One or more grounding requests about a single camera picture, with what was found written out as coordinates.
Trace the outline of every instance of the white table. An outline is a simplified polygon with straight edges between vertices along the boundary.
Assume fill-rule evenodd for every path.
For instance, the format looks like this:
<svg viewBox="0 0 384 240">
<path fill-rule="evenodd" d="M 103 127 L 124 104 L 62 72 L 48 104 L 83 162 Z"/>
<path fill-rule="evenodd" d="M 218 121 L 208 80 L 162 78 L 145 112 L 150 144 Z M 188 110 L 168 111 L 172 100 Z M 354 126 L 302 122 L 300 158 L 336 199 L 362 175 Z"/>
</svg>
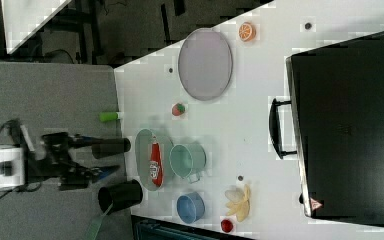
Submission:
<svg viewBox="0 0 384 240">
<path fill-rule="evenodd" d="M 12 54 L 71 0 L 1 0 L 7 53 Z"/>
<path fill-rule="evenodd" d="M 243 43 L 238 28 L 250 21 L 256 40 Z M 313 28 L 305 30 L 311 22 Z M 235 222 L 232 235 L 253 239 L 384 239 L 384 228 L 316 221 L 304 216 L 298 162 L 279 160 L 270 144 L 268 115 L 271 100 L 288 98 L 285 59 L 297 52 L 384 30 L 384 1 L 278 0 L 222 23 L 214 30 L 229 42 L 233 55 L 231 85 L 210 102 L 191 98 L 183 89 L 177 58 L 182 42 L 115 69 L 123 133 L 131 138 L 142 128 L 165 132 L 176 144 L 199 141 L 208 156 L 204 177 L 188 184 L 176 177 L 159 192 L 144 189 L 144 200 L 131 213 L 184 224 L 177 215 L 177 198 L 197 191 L 206 212 L 193 227 L 221 232 L 227 212 L 224 191 L 248 183 L 250 216 Z M 172 117 L 176 102 L 187 104 L 182 119 Z M 284 107 L 286 150 L 294 149 L 290 109 Z M 139 179 L 134 151 L 125 154 L 127 174 Z M 238 182 L 237 176 L 244 176 Z"/>
</svg>

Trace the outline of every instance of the gray plate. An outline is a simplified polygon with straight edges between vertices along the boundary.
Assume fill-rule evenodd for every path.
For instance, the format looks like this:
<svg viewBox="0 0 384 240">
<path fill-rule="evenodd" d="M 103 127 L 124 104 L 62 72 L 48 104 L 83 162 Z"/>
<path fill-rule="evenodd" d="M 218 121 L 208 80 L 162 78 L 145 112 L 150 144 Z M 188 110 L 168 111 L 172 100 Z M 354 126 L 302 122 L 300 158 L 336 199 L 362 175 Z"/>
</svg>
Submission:
<svg viewBox="0 0 384 240">
<path fill-rule="evenodd" d="M 186 38 L 178 64 L 186 92 L 201 101 L 220 96 L 232 74 L 232 54 L 227 41 L 209 28 L 198 29 Z"/>
</svg>

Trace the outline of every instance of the black screw hole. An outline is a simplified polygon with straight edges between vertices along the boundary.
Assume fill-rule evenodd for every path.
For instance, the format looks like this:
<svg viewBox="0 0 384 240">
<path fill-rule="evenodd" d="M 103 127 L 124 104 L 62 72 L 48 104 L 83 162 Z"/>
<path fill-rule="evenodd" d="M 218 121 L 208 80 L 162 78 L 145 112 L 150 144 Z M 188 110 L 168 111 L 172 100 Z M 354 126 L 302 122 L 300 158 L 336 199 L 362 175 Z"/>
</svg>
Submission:
<svg viewBox="0 0 384 240">
<path fill-rule="evenodd" d="M 311 23 L 306 23 L 304 27 L 306 30 L 310 30 L 313 27 L 313 25 Z"/>
</svg>

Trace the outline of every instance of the blue mug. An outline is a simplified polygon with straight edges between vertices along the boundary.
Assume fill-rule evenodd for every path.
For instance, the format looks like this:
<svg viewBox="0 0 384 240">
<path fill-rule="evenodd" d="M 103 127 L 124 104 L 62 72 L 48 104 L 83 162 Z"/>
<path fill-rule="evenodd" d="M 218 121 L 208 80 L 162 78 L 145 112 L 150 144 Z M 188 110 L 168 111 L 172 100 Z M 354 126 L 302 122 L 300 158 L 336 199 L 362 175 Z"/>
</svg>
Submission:
<svg viewBox="0 0 384 240">
<path fill-rule="evenodd" d="M 177 199 L 177 213 L 187 224 L 198 221 L 205 212 L 204 201 L 197 192 L 180 196 Z"/>
</svg>

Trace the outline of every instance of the briefcase handle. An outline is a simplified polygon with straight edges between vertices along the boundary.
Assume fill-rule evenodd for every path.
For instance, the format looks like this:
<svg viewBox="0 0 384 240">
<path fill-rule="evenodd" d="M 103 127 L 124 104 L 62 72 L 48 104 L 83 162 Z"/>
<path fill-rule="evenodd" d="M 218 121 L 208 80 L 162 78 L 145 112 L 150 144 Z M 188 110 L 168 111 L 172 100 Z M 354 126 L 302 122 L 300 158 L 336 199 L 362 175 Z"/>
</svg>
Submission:
<svg viewBox="0 0 384 240">
<path fill-rule="evenodd" d="M 283 105 L 291 104 L 291 101 L 277 101 L 276 98 L 273 99 L 272 105 L 270 107 L 270 115 L 269 115 L 269 131 L 270 138 L 272 140 L 272 144 L 274 149 L 276 150 L 277 155 L 279 155 L 280 159 L 283 159 L 286 155 L 297 154 L 297 151 L 283 151 L 282 147 L 282 133 L 280 131 L 280 121 L 279 121 L 279 112 L 277 110 L 278 107 Z"/>
</svg>

